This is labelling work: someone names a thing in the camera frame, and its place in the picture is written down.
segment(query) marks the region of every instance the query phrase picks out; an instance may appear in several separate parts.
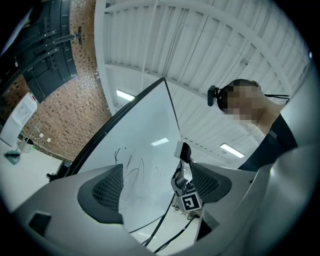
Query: brick wall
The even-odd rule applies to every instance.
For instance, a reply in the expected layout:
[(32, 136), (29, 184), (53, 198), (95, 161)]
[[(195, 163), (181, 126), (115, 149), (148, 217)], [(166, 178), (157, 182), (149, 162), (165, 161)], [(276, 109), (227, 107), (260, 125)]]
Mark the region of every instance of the brick wall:
[[(111, 118), (104, 92), (96, 73), (94, 44), (95, 0), (71, 0), (70, 32), (82, 29), (82, 45), (75, 40), (72, 53), (78, 76), (54, 91), (38, 104), (27, 122), (27, 132), (37, 122), (44, 134), (35, 144), (45, 150), (73, 160), (92, 136)], [(1, 113), (5, 120), (29, 91), (23, 76), (4, 95), (7, 103)]]

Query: ceiling beam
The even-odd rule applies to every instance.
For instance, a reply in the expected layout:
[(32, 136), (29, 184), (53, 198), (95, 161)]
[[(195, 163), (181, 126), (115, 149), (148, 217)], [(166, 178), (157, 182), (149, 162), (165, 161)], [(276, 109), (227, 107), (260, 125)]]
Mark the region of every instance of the ceiling beam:
[(104, 97), (108, 104), (108, 108), (111, 112), (111, 115), (116, 113), (114, 107), (115, 102), (112, 97), (112, 87), (110, 86), (107, 72), (105, 69), (105, 50), (104, 50), (104, 28), (105, 28), (105, 14), (102, 11), (106, 7), (105, 1), (97, 1), (95, 5), (95, 14), (94, 14), (94, 47), (96, 54), (96, 64), (98, 67), (98, 74), (100, 77)]
[[(137, 1), (127, 1), (119, 4), (112, 5), (104, 10), (105, 13), (118, 12), (121, 10), (137, 8), (137, 7), (145, 7), (145, 6), (153, 6), (155, 4), (154, 0), (137, 0)], [(224, 12), (216, 8), (215, 6), (211, 6), (208, 4), (200, 3), (198, 1), (179, 1), (179, 0), (160, 0), (158, 2), (158, 6), (170, 6), (183, 8), (187, 10), (192, 10), (198, 13), (202, 13), (204, 15), (208, 15), (211, 18), (214, 18), (222, 23), (230, 26), (235, 31), (243, 35), (250, 43), (252, 43), (265, 57), (265, 59), (270, 63), (272, 69), (275, 74), (278, 76), (283, 89), (286, 94), (292, 94), (292, 88), (290, 86), (289, 80), (286, 76), (286, 73), (278, 61), (275, 54), (271, 51), (271, 49), (266, 45), (266, 43), (249, 27), (247, 27), (242, 22), (239, 22), (238, 19), (231, 16), (230, 14)]]
[(217, 160), (217, 161), (219, 161), (219, 162), (221, 162), (221, 163), (223, 163), (223, 164), (225, 164), (225, 165), (228, 165), (228, 164), (229, 164), (229, 162), (228, 162), (226, 159), (224, 159), (224, 158), (222, 158), (221, 156), (219, 156), (219, 155), (211, 152), (211, 151), (208, 150), (208, 149), (205, 149), (204, 147), (196, 144), (195, 142), (190, 141), (190, 140), (188, 140), (187, 138), (184, 138), (184, 137), (182, 137), (182, 140), (183, 140), (185, 143), (187, 143), (190, 147), (192, 147), (192, 148), (194, 148), (194, 149), (196, 149), (196, 150), (199, 150), (200, 152), (206, 154), (207, 156), (212, 157), (213, 159), (215, 159), (215, 160)]
[[(118, 70), (121, 72), (132, 72), (136, 73), (137, 75), (141, 75), (142, 70), (140, 68), (134, 67), (134, 66), (129, 66), (129, 65), (124, 65), (124, 64), (117, 64), (117, 63), (107, 63), (105, 64), (105, 67), (107, 69), (111, 70)], [(163, 77), (163, 75), (154, 73), (154, 72), (148, 72), (148, 70), (144, 71), (144, 77), (149, 80), (156, 81), (160, 78)], [(177, 91), (181, 91), (184, 94), (187, 94), (191, 96), (192, 98), (197, 99), (200, 103), (207, 105), (207, 96), (203, 95), (202, 93), (182, 84), (177, 81), (174, 81), (170, 78), (165, 78), (166, 83), (168, 86), (172, 86)]]
[[(134, 66), (129, 66), (129, 65), (124, 65), (124, 64), (117, 64), (117, 63), (107, 63), (105, 64), (106, 69), (110, 69), (113, 71), (120, 71), (120, 72), (126, 72), (126, 73), (134, 73), (137, 76), (141, 75), (142, 70), (138, 67)], [(144, 78), (151, 80), (151, 81), (156, 81), (163, 77), (160, 74), (154, 73), (154, 72), (149, 72), (148, 70), (145, 70)], [(175, 80), (172, 80), (170, 78), (165, 78), (166, 83), (170, 88), (173, 88), (177, 91), (180, 91), (182, 94), (186, 94), (189, 97), (192, 98), (193, 101), (197, 101), (198, 103), (202, 104), (203, 106), (208, 107), (207, 103), (207, 96), (203, 95), (202, 93), (180, 83)], [(116, 102), (113, 103), (113, 108), (117, 107)], [(213, 111), (216, 111), (217, 113), (221, 112), (217, 106), (217, 104), (214, 104), (211, 109)], [(251, 136), (250, 132), (246, 128), (244, 124), (239, 124), (239, 127), (241, 127), (243, 133), (248, 136), (255, 144), (258, 146), (260, 143), (253, 137)]]

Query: gray mesh panel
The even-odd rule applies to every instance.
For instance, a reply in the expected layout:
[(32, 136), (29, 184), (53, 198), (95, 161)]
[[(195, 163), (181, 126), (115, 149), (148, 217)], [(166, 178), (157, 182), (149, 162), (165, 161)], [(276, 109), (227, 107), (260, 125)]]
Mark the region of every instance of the gray mesh panel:
[(210, 177), (195, 165), (192, 165), (192, 182), (200, 197), (210, 194), (215, 191), (220, 183), (213, 177)]
[(123, 188), (123, 177), (120, 171), (106, 177), (92, 189), (94, 199), (111, 210), (119, 210), (119, 197)]

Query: black shirt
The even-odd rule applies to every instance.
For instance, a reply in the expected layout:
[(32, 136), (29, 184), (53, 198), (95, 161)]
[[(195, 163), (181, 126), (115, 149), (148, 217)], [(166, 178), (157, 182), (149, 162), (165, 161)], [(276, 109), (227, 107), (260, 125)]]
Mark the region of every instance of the black shirt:
[(258, 148), (238, 169), (257, 172), (260, 167), (274, 163), (284, 152), (297, 146), (286, 121), (279, 115)]

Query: scribble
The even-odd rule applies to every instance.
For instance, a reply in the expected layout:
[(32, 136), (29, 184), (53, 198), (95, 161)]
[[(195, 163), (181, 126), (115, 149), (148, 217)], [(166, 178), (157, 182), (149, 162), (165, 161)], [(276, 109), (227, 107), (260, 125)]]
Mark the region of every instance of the scribble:
[(128, 164), (127, 164), (126, 167), (124, 168), (124, 169), (126, 169), (125, 173), (128, 172), (128, 167), (129, 167), (129, 164), (130, 164), (130, 162), (131, 162), (131, 159), (132, 159), (132, 154), (131, 154), (130, 157), (129, 157)]
[(121, 147), (118, 149), (118, 151), (115, 151), (115, 152), (114, 152), (115, 164), (117, 164), (117, 161), (118, 161), (117, 156), (118, 156), (118, 153), (119, 153), (119, 150), (120, 150), (120, 149), (121, 149)]
[(142, 184), (145, 182), (145, 163), (144, 160), (141, 158), (140, 163), (142, 161), (142, 165), (143, 165), (143, 181)]
[[(129, 157), (129, 161), (128, 161), (127, 167), (129, 166), (129, 163), (130, 163), (130, 161), (131, 161), (131, 158), (132, 158), (132, 155)], [(134, 181), (133, 181), (133, 183), (132, 183), (132, 186), (131, 186), (131, 188), (130, 188), (130, 190), (129, 190), (129, 193), (128, 193), (125, 201), (128, 200), (128, 198), (129, 198), (129, 196), (130, 196), (130, 193), (131, 193), (131, 190), (133, 189), (134, 185), (136, 184), (136, 181), (138, 180), (139, 173), (140, 173), (141, 162), (142, 162), (142, 166), (143, 166), (143, 181), (142, 181), (142, 184), (145, 182), (145, 163), (144, 163), (144, 160), (143, 160), (142, 158), (140, 158), (139, 167), (132, 169), (132, 170), (123, 178), (123, 181), (125, 181), (125, 179), (130, 175), (130, 173), (132, 173), (134, 170), (137, 170), (136, 175), (135, 175), (135, 178), (134, 178)]]
[(159, 177), (159, 169), (158, 167), (155, 167), (156, 168), (156, 173), (154, 173), (154, 175), (152, 176), (152, 178), (154, 178), (155, 176), (158, 178)]

